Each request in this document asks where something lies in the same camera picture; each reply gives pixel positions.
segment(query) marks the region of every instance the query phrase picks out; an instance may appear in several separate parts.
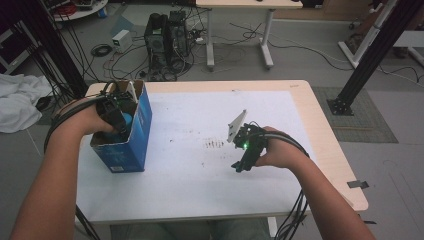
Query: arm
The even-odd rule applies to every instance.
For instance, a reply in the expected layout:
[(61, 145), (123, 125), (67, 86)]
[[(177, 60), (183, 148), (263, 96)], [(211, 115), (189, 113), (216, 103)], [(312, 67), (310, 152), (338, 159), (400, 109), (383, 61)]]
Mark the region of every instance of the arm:
[(269, 140), (267, 153), (256, 162), (256, 166), (266, 165), (293, 172), (302, 186), (323, 239), (375, 239), (315, 163), (296, 147), (280, 140)]
[(113, 131), (91, 106), (62, 123), (51, 135), (43, 163), (24, 199), (11, 239), (72, 239), (81, 139)]

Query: desk leg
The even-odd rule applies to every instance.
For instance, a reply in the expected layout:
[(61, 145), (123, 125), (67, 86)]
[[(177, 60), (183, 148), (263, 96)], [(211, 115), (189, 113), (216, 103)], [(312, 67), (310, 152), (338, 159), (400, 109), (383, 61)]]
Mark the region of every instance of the desk leg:
[(261, 49), (262, 49), (262, 53), (264, 54), (266, 67), (268, 69), (270, 69), (271, 67), (274, 66), (274, 62), (272, 61), (271, 54), (269, 52), (268, 44), (267, 44), (269, 32), (271, 31), (271, 24), (272, 24), (272, 18), (273, 18), (273, 15), (274, 15), (274, 11), (275, 11), (275, 9), (269, 9), (268, 10), (268, 13), (267, 13), (267, 16), (266, 16), (266, 27), (265, 27), (264, 37), (263, 37), (263, 39), (262, 38), (259, 39), (261, 41)]
[(213, 71), (215, 66), (215, 60), (213, 55), (213, 40), (212, 40), (212, 9), (208, 9), (208, 39), (206, 42), (206, 57), (207, 57), (207, 66), (210, 71)]

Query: carpet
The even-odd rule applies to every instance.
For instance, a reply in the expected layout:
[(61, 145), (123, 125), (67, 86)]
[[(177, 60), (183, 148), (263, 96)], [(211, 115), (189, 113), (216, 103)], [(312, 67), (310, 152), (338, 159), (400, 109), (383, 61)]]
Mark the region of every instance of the carpet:
[(335, 99), (342, 88), (313, 87), (316, 98), (340, 142), (398, 143), (381, 113), (362, 89), (351, 109), (353, 116), (336, 116), (330, 111), (327, 99)]

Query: cardboard box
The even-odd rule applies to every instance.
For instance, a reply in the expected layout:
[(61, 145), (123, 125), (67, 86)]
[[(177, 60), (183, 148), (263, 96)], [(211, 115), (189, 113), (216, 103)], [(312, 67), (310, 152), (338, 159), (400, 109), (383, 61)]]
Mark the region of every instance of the cardboard box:
[[(118, 81), (119, 89), (127, 89), (129, 81)], [(146, 87), (141, 80), (134, 81), (138, 104), (123, 104), (122, 112), (133, 116), (128, 139), (120, 143), (104, 133), (95, 133), (90, 146), (112, 173), (142, 172), (146, 160), (152, 110)]]

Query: towel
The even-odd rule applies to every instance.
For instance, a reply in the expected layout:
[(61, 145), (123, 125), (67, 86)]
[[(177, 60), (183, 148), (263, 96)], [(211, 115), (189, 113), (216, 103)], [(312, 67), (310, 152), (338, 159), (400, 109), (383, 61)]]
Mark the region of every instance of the towel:
[(44, 76), (0, 74), (0, 132), (13, 133), (36, 123), (42, 114), (35, 105), (51, 92)]

